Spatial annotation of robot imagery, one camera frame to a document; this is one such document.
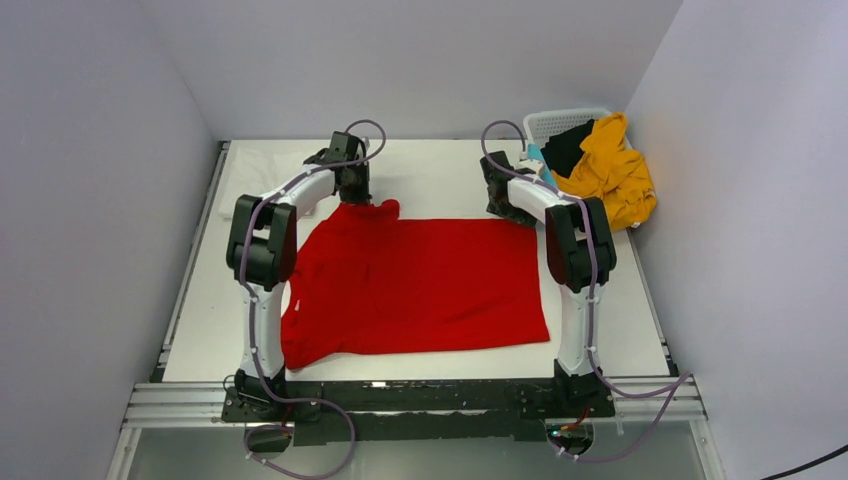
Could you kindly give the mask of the red t-shirt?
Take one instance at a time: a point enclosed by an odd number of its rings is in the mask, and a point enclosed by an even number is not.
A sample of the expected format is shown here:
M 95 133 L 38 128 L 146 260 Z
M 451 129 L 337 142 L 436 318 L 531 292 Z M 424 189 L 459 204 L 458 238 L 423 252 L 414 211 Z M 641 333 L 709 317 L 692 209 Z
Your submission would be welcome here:
M 289 281 L 292 370 L 334 354 L 546 342 L 533 229 L 503 219 L 404 219 L 396 200 L 342 204 L 309 234 Z

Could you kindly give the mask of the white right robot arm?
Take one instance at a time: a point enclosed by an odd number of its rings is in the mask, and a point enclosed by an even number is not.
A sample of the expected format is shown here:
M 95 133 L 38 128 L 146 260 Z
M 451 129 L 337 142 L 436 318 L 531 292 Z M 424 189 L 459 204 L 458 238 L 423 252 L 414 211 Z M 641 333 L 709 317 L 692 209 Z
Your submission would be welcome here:
M 546 264 L 562 306 L 551 401 L 560 413 L 574 415 L 590 397 L 605 394 L 596 372 L 595 317 L 617 256 L 603 203 L 560 192 L 540 176 L 512 167 L 503 151 L 484 155 L 480 164 L 489 213 L 544 227 Z

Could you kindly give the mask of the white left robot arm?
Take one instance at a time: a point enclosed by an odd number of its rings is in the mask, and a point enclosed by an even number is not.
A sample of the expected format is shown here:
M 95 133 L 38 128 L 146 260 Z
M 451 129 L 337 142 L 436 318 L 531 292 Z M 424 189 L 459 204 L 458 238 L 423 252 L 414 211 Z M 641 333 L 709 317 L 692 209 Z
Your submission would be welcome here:
M 367 139 L 336 131 L 328 147 L 308 157 L 290 180 L 236 200 L 225 255 L 245 306 L 234 390 L 261 419 L 279 417 L 288 402 L 282 297 L 297 261 L 298 222 L 331 196 L 353 204 L 370 201 L 368 149 Z

